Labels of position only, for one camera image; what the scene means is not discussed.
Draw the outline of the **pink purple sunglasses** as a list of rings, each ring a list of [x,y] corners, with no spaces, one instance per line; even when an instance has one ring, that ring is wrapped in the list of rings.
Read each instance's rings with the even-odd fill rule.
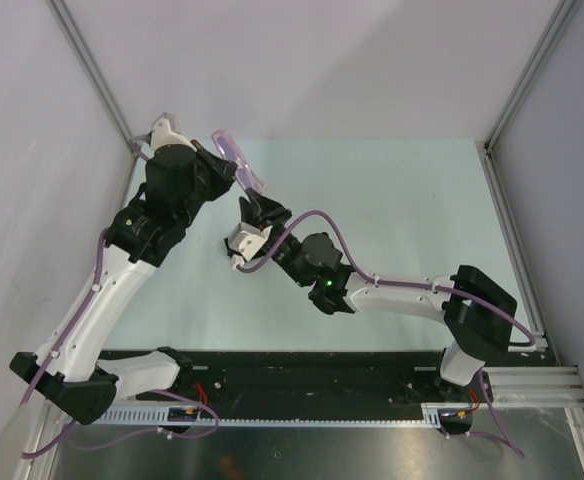
[[[252,189],[263,194],[266,190],[265,183],[254,173],[232,136],[225,130],[217,130],[212,133],[211,138],[220,156],[237,166],[235,179],[241,189]]]

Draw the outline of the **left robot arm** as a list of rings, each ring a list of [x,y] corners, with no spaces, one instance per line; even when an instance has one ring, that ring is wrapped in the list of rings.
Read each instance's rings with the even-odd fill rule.
[[[27,382],[28,394],[41,393],[89,425],[121,399],[161,390],[179,400],[191,392],[191,363],[173,348],[113,361],[100,354],[135,294],[185,238],[203,205],[231,189],[236,171],[236,163],[200,143],[155,148],[144,182],[100,235],[83,298],[36,351],[13,357],[10,369]]]

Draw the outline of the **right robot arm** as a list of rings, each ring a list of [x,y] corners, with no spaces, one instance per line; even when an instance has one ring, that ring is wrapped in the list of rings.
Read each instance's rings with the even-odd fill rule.
[[[356,266],[338,230],[298,239],[293,230],[302,220],[253,189],[239,208],[241,220],[225,240],[234,269],[254,273],[273,261],[327,315],[389,312],[445,326],[453,341],[433,376],[441,399],[458,400],[481,368],[509,351],[517,302],[480,269],[461,265],[433,279],[382,278]]]

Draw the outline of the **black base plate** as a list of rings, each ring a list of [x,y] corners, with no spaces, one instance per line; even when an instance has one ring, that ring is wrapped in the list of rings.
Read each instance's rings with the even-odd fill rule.
[[[491,361],[467,387],[446,386],[440,354],[416,352],[190,351],[172,392],[136,394],[111,406],[100,425],[201,423],[237,427],[440,427],[467,431],[473,411],[494,397],[500,375],[553,367],[547,352]]]

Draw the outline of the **aluminium corner post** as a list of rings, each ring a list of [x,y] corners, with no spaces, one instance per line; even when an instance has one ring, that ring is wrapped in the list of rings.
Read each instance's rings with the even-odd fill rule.
[[[132,137],[132,130],[129,123],[67,2],[62,0],[47,0],[45,4],[75,55],[79,66],[85,73],[107,117],[114,126],[119,139],[126,148],[127,153],[135,159],[137,155],[129,143]]]
[[[483,141],[483,148],[486,152],[492,152],[498,145],[499,140],[543,72],[581,4],[582,2],[578,0],[561,0],[558,2],[511,93],[500,110],[493,127]]]

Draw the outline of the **right aluminium corner post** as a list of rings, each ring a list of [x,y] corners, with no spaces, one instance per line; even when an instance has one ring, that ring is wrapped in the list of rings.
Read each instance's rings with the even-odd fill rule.
[[[498,145],[499,140],[543,72],[581,4],[582,2],[578,0],[561,0],[558,2],[511,93],[500,110],[493,127],[483,141],[483,148],[486,152],[492,152]]]

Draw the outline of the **black glasses case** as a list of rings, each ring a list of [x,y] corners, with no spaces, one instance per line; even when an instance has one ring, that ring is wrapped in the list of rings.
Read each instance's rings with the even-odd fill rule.
[[[223,239],[223,245],[224,245],[226,257],[231,258],[233,256],[233,251],[231,250],[231,248],[229,246],[227,237]]]

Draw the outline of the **left aluminium corner post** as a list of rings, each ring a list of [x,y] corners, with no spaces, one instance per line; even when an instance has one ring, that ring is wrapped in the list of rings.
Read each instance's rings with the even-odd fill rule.
[[[75,55],[79,66],[85,73],[107,117],[114,126],[119,139],[126,148],[127,153],[135,159],[137,155],[129,143],[132,137],[132,130],[129,123],[67,2],[62,0],[47,0],[45,4]]]

